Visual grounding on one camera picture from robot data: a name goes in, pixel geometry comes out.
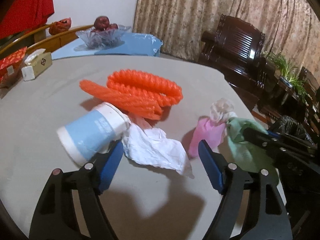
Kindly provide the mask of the dark wooden side table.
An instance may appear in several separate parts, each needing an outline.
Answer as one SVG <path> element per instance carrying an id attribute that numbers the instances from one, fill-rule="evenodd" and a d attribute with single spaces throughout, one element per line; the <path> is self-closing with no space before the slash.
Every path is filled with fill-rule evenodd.
<path id="1" fill-rule="evenodd" d="M 274 120 L 286 115 L 300 123 L 306 122 L 309 114 L 306 103 L 283 81 L 278 81 L 270 92 L 263 91 L 258 110 Z"/>

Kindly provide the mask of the red apples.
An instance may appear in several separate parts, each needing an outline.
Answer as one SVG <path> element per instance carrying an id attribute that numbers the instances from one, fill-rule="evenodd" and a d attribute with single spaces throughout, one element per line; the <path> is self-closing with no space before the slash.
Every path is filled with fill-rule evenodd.
<path id="1" fill-rule="evenodd" d="M 100 31 L 107 31 L 118 29 L 118 25 L 115 23 L 110 23 L 110 20 L 107 16 L 99 16 L 95 19 L 93 24 L 92 32 L 100 32 Z"/>

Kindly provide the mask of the glass fruit bowl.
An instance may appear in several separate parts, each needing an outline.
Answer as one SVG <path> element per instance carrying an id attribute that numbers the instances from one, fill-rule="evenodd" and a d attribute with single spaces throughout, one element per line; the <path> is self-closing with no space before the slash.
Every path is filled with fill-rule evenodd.
<path id="1" fill-rule="evenodd" d="M 121 41 L 121 37 L 131 29 L 130 26 L 118 25 L 118 29 L 95 31 L 94 27 L 77 31 L 75 34 L 89 49 L 112 47 Z"/>

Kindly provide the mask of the light blue paper cup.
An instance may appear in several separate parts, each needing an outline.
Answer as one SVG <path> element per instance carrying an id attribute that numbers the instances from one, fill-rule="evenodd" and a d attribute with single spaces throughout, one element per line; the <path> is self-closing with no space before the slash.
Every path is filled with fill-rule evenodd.
<path id="1" fill-rule="evenodd" d="M 103 102 L 86 115 L 60 127 L 57 135 L 72 161 L 82 166 L 96 153 L 106 153 L 109 144 L 120 139 L 130 125 L 126 114 Z"/>

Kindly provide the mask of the thick orange foam net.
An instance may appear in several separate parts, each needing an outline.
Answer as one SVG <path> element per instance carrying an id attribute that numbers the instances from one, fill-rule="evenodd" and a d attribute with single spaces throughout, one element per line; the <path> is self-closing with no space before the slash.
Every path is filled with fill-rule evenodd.
<path id="1" fill-rule="evenodd" d="M 120 70 L 107 78 L 107 87 L 157 102 L 161 107 L 178 104 L 182 88 L 174 81 L 140 70 Z"/>

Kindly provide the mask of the white tissue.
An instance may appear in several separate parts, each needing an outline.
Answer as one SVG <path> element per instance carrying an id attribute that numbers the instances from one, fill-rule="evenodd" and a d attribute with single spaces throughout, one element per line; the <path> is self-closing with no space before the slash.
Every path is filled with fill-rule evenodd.
<path id="1" fill-rule="evenodd" d="M 132 124 L 122 137 L 125 156 L 139 165 L 174 170 L 193 178 L 187 153 L 180 141 L 167 138 L 160 128 Z"/>

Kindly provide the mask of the pink wrapper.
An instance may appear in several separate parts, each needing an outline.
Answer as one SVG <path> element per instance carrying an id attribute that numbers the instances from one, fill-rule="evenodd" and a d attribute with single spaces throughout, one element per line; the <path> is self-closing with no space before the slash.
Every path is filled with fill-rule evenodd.
<path id="1" fill-rule="evenodd" d="M 200 119 L 189 144 L 189 157 L 197 158 L 199 156 L 198 145 L 201 140 L 205 140 L 210 148 L 217 148 L 224 140 L 225 128 L 226 124 L 224 122 L 213 122 L 210 118 Z"/>

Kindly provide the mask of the red gift packet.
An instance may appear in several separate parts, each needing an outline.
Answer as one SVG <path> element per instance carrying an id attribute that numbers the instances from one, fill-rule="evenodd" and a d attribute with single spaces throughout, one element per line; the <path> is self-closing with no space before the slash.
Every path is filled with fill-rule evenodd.
<path id="1" fill-rule="evenodd" d="M 1 84 L 4 84 L 5 81 L 8 81 L 18 73 L 26 51 L 27 47 L 23 47 L 9 56 L 1 59 Z"/>

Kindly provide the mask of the black lined trash bin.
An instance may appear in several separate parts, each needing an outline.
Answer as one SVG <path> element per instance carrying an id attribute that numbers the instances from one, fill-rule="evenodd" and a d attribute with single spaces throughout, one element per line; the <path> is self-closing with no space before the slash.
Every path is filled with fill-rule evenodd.
<path id="1" fill-rule="evenodd" d="M 278 118 L 268 129 L 273 133 L 288 134 L 299 138 L 300 140 L 307 141 L 315 145 L 309 133 L 304 126 L 290 116 L 284 115 Z"/>

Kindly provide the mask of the blue tablecloth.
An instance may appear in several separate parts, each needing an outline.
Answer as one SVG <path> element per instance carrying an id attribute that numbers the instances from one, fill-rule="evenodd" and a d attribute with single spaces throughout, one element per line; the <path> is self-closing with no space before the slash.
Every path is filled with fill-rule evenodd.
<path id="1" fill-rule="evenodd" d="M 66 44 L 52 53 L 52 59 L 91 55 L 137 55 L 159 56 L 163 41 L 151 34 L 125 33 L 120 41 L 111 47 L 90 49 L 80 38 Z"/>

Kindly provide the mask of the green glove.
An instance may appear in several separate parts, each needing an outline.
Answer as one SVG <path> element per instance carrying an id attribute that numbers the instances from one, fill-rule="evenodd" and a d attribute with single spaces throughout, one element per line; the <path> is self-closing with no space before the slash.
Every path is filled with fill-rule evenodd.
<path id="1" fill-rule="evenodd" d="M 231 150 L 233 161 L 242 170 L 258 173 L 266 169 L 269 175 L 276 183 L 279 183 L 276 168 L 273 166 L 273 160 L 266 151 L 244 139 L 243 131 L 246 128 L 252 128 L 255 132 L 267 134 L 261 124 L 254 120 L 231 117 L 226 122 L 228 146 Z"/>

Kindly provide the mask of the potted green plant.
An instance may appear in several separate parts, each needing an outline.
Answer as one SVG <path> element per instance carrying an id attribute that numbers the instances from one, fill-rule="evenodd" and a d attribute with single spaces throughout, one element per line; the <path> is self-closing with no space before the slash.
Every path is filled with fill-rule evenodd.
<path id="1" fill-rule="evenodd" d="M 297 67 L 290 60 L 287 60 L 282 53 L 269 52 L 265 54 L 267 59 L 274 63 L 280 71 L 281 76 L 287 80 L 299 96 L 300 100 L 306 103 L 307 91 L 304 88 L 304 81 L 298 78 Z"/>

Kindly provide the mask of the floral beige curtain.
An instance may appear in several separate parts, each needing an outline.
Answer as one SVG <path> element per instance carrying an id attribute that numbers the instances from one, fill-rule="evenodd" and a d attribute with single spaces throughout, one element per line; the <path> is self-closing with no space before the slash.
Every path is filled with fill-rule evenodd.
<path id="1" fill-rule="evenodd" d="M 263 32 L 263 51 L 282 53 L 319 77 L 319 18 L 307 0 L 137 0 L 133 31 L 157 36 L 163 52 L 197 60 L 202 33 L 215 31 L 222 15 Z"/>

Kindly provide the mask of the red cloth cover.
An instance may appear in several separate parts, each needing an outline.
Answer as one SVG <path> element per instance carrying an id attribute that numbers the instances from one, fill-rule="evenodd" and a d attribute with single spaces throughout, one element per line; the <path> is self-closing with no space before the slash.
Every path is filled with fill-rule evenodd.
<path id="1" fill-rule="evenodd" d="M 1 0 L 1 38 L 42 26 L 53 13 L 53 0 Z"/>

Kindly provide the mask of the tissue box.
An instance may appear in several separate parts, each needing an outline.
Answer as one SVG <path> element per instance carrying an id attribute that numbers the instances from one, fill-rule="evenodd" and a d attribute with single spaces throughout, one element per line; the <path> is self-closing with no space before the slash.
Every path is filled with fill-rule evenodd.
<path id="1" fill-rule="evenodd" d="M 41 73 L 52 65 L 52 54 L 44 48 L 32 52 L 24 61 L 25 66 L 21 69 L 23 80 L 35 80 Z"/>

